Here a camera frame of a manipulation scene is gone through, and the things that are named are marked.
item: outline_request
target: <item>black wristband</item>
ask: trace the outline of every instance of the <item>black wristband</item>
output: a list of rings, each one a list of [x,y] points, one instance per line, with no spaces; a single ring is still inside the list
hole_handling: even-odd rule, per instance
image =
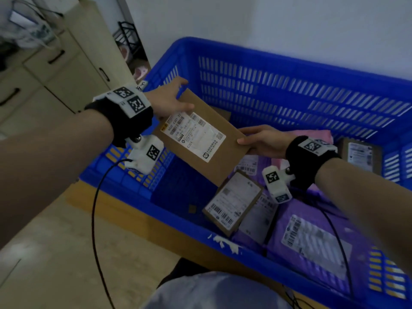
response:
[[[341,158],[333,148],[336,147],[322,140],[312,140],[306,135],[294,139],[286,149],[291,173],[296,176],[291,185],[307,190],[315,182],[315,176],[325,162]]]
[[[144,130],[152,125],[152,107],[147,107],[129,118],[118,104],[113,103],[108,98],[101,98],[86,105],[85,109],[97,110],[109,120],[114,133],[112,144],[116,147],[125,148],[126,138],[138,138]]]

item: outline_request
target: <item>drawer handle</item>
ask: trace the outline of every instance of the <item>drawer handle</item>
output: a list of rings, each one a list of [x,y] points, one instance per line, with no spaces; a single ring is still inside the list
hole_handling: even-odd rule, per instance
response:
[[[17,93],[20,92],[20,88],[14,88],[14,91],[2,102],[0,102],[0,106],[6,105],[8,101],[10,101],[13,97],[16,96]]]
[[[103,75],[105,75],[107,82],[109,82],[109,81],[110,81],[110,78],[109,78],[109,76],[106,75],[106,73],[105,73],[105,71],[103,70],[103,68],[102,68],[102,67],[99,67],[99,70],[100,70],[100,72],[101,72]]]
[[[64,53],[66,53],[65,50],[61,50],[60,53],[58,54],[58,56],[56,56],[55,58],[51,59],[48,61],[48,63],[51,65],[53,64],[55,61],[57,61]]]

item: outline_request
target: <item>forearm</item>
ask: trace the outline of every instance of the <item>forearm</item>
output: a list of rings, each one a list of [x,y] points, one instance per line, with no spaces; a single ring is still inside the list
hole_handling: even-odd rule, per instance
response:
[[[412,192],[341,159],[318,171],[316,185],[374,244],[412,274]]]
[[[0,248],[67,189],[112,139],[109,121],[86,110],[53,129],[0,142]]]

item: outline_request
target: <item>wrist strap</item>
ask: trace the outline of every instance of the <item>wrist strap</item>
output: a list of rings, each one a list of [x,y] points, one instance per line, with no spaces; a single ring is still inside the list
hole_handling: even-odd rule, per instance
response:
[[[150,102],[136,87],[121,87],[93,98],[85,109],[103,114],[113,128],[112,144],[126,147],[126,138],[138,138],[152,125],[153,109]]]
[[[306,191],[315,182],[319,168],[332,158],[341,158],[336,146],[306,135],[298,136],[286,150],[290,170],[296,176],[291,185]]]

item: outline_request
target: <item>beige floor tile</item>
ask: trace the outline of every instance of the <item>beige floor tile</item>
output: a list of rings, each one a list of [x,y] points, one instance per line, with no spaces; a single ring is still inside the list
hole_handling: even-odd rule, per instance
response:
[[[118,309],[142,305],[179,259],[99,218],[95,233]],[[0,287],[0,308],[110,308],[93,257],[90,215],[63,197],[0,251],[0,284],[17,262]]]

